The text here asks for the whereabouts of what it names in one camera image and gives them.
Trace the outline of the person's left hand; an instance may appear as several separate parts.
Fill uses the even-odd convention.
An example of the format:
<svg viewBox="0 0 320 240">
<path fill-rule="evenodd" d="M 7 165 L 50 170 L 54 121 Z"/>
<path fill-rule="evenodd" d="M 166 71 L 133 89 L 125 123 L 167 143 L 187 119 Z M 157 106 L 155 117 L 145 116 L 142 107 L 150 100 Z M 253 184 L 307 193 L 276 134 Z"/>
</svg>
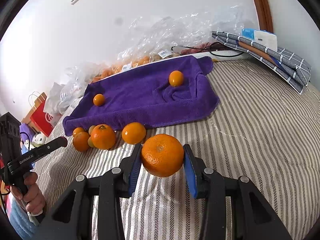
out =
<svg viewBox="0 0 320 240">
<path fill-rule="evenodd" d="M 24 179 L 24 184 L 28 187 L 28 192 L 23 194 L 20 190 L 11 185 L 10 191 L 14 196 L 16 202 L 26 211 L 33 215 L 39 214 L 46 205 L 45 198 L 39 189 L 36 181 L 37 174 L 30 172 Z"/>
</svg>

